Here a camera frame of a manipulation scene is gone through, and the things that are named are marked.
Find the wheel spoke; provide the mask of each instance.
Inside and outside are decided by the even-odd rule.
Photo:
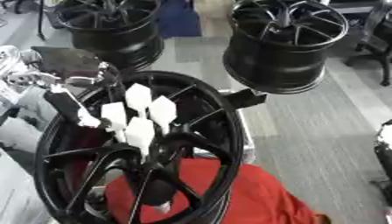
[[[309,31],[309,32],[312,32],[312,33],[314,33],[314,34],[316,34],[316,35],[318,35],[318,36],[320,36],[320,37],[323,37],[323,38],[326,38],[326,39],[333,39],[333,37],[331,37],[330,35],[328,35],[328,34],[322,32],[322,31],[318,31],[318,30],[316,30],[316,29],[313,29],[313,28],[311,28],[310,26],[307,26],[307,25],[300,25],[299,27],[300,27],[301,29],[304,29],[304,30],[307,30],[307,31]]]
[[[75,6],[71,6],[69,8],[59,10],[61,14],[72,13],[72,12],[83,12],[83,11],[88,11],[88,6],[85,4],[78,4]]]
[[[191,129],[195,129],[198,125],[201,125],[204,122],[208,122],[211,119],[214,119],[217,116],[220,116],[224,111],[225,110],[223,108],[220,108],[220,109],[217,109],[217,110],[215,110],[213,112],[210,112],[210,113],[208,113],[206,115],[203,115],[201,117],[195,118],[195,119],[193,119],[193,120],[191,120],[189,122],[189,127]]]
[[[336,22],[333,22],[332,20],[329,20],[329,19],[326,19],[326,18],[318,17],[318,16],[314,15],[314,13],[312,13],[310,15],[310,18],[314,18],[314,19],[316,19],[318,21],[322,21],[322,22],[327,23],[329,25],[335,25],[335,26],[338,26],[339,28],[343,28],[343,25],[338,24]]]
[[[324,13],[326,11],[330,11],[328,9],[323,9],[321,10],[320,7],[318,5],[314,5],[312,1],[302,1],[302,2],[298,2],[298,3],[294,3],[289,7],[289,12],[290,14],[293,14],[295,11],[297,10],[307,10],[307,11],[313,11],[310,12],[310,14],[316,13]]]
[[[191,132],[171,133],[161,139],[161,144],[168,144],[172,141],[184,142],[184,146],[192,146],[209,151],[220,160],[222,165],[230,165],[232,163],[232,158],[228,152],[197,134]]]
[[[124,7],[124,5],[125,5],[128,1],[129,1],[129,0],[122,0],[122,1],[118,4],[117,9],[122,9],[122,8]]]
[[[145,176],[143,177],[142,181],[140,182],[139,187],[137,188],[137,194],[136,194],[135,200],[133,202],[132,208],[130,209],[128,224],[141,223],[140,216],[141,216],[142,205],[143,205],[142,197],[144,195],[147,184],[151,180],[151,174],[153,173],[153,171],[154,170],[149,169],[146,172]]]
[[[317,16],[318,14],[330,12],[331,10],[317,10],[311,13],[312,16]]]
[[[201,206],[201,197],[180,178],[164,169],[156,170],[156,174],[159,179],[166,181],[168,184],[171,184],[181,191],[188,198],[189,205],[192,209],[196,209]]]
[[[270,20],[276,20],[277,19],[270,10],[266,10],[266,9],[263,9],[263,8],[238,9],[238,10],[235,11],[235,13],[238,13],[238,16],[260,18],[265,23],[268,23]]]
[[[92,14],[86,13],[86,14],[78,16],[78,17],[70,18],[66,22],[70,25],[77,25],[76,23],[86,21],[87,18],[91,18],[91,17],[92,17]]]
[[[79,150],[66,150],[58,152],[55,154],[48,155],[44,157],[44,160],[48,163],[60,163],[66,164],[75,159],[94,159],[99,154],[109,152],[109,147],[97,147],[89,149],[79,149]]]
[[[294,34],[294,45],[298,46],[298,39],[299,39],[299,33],[301,32],[301,27],[296,27],[296,33]]]
[[[121,17],[122,17],[122,21],[126,24],[126,25],[129,25],[130,24],[130,21],[128,20],[128,12],[127,12],[127,10],[123,10],[123,9],[120,9],[119,10],[120,11],[120,14],[121,14]]]
[[[84,211],[84,203],[85,199],[88,195],[88,192],[91,188],[98,182],[103,175],[111,169],[117,168],[116,165],[112,165],[114,162],[117,162],[118,159],[130,160],[132,158],[136,159],[137,162],[140,162],[141,155],[138,151],[135,150],[116,150],[110,152],[106,156],[97,160],[91,169],[89,169],[86,178],[80,184],[79,189],[76,191],[76,194],[73,196],[68,206],[66,207],[66,212],[68,214],[80,214]]]
[[[262,31],[260,32],[259,35],[259,39],[263,40],[265,35],[268,33],[268,31],[270,30],[271,25],[274,24],[273,22],[269,22],[265,25],[264,29],[262,29]]]
[[[94,13],[94,28],[98,29],[102,27],[101,15],[99,12]]]
[[[316,1],[307,1],[306,0],[306,1],[304,1],[304,4],[313,7],[317,11],[320,10],[319,3],[317,3]]]
[[[267,5],[267,4],[260,4],[257,1],[253,1],[252,4],[254,4],[257,7],[258,10],[261,10],[261,11],[267,13],[270,16],[270,18],[276,19],[274,14],[270,11],[270,6],[269,5]]]
[[[170,94],[169,95],[169,99],[172,101],[177,100],[181,95],[185,94],[188,91],[191,91],[192,89],[194,89],[196,87],[195,84],[192,84],[191,86],[185,87],[183,89],[180,89],[178,92],[174,93],[174,94]]]
[[[96,9],[101,9],[102,7],[100,7],[98,4],[93,3],[93,1],[84,1],[84,0],[76,0],[77,2],[80,2],[81,4],[85,4],[91,7],[94,7]]]
[[[271,21],[262,20],[261,18],[257,18],[257,17],[247,17],[247,18],[241,18],[239,21],[237,21],[237,23],[240,25],[259,24],[259,25],[267,26],[269,23],[271,23]]]

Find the metal stand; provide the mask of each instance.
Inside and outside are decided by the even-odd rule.
[[[46,41],[46,37],[42,32],[42,24],[44,22],[44,0],[39,0],[39,12],[38,12],[38,37],[43,41]]]
[[[266,93],[256,92],[250,88],[227,94],[225,97],[235,109],[252,107],[260,103],[265,103],[267,100]]]

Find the black alloy wheel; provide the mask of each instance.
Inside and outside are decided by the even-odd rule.
[[[119,69],[138,70],[163,50],[157,0],[65,0],[54,12],[73,35],[73,46],[95,53]]]
[[[226,211],[230,186],[242,161],[243,134],[235,110],[217,90],[183,74],[139,72],[125,78],[125,86],[133,83],[150,87],[153,98],[165,95],[176,102],[178,118],[171,133],[156,135],[150,155],[141,164],[138,149],[116,143],[102,130],[81,128],[57,116],[38,144],[34,179],[39,196],[61,223],[116,223],[110,215],[91,212],[87,196],[106,172],[119,169],[135,193],[129,223],[141,223],[142,204],[159,205],[176,191],[186,196],[189,207],[154,223],[217,223]],[[90,89],[79,98],[95,116],[109,101],[101,88]],[[129,118],[135,114],[127,112]],[[220,160],[220,168],[203,195],[179,178],[179,160],[191,158],[193,147]],[[82,175],[76,175],[83,178],[77,179],[75,171],[81,171],[81,161],[86,166]]]
[[[241,0],[228,15],[223,56],[236,80],[272,94],[296,94],[322,80],[326,50],[347,34],[345,18],[315,1]]]

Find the hanging wheel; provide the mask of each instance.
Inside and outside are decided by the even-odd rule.
[[[120,69],[141,69],[163,49],[157,0],[66,0],[54,12],[73,33],[73,45]]]
[[[272,94],[316,87],[326,50],[348,29],[341,14],[314,1],[241,0],[228,18],[233,36],[225,68],[245,86]]]

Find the robotic arm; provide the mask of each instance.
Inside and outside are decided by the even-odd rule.
[[[6,108],[1,115],[0,125],[9,116],[15,114],[19,99],[31,87],[39,87],[45,90],[44,98],[69,121],[83,127],[107,127],[108,121],[90,115],[65,85],[80,88],[105,87],[113,99],[124,95],[125,92],[118,71],[106,62],[97,63],[98,59],[95,56],[92,58],[89,53],[83,53],[80,50],[36,48],[39,50],[44,48],[42,54],[45,56],[38,51],[20,52],[13,46],[0,47],[0,53],[3,53],[2,60],[0,60],[3,62],[0,63],[0,102]],[[61,60],[61,57],[67,58],[66,61]],[[43,58],[61,61],[61,67],[45,66],[42,62]],[[44,65],[43,69],[31,68],[30,64],[33,63]]]

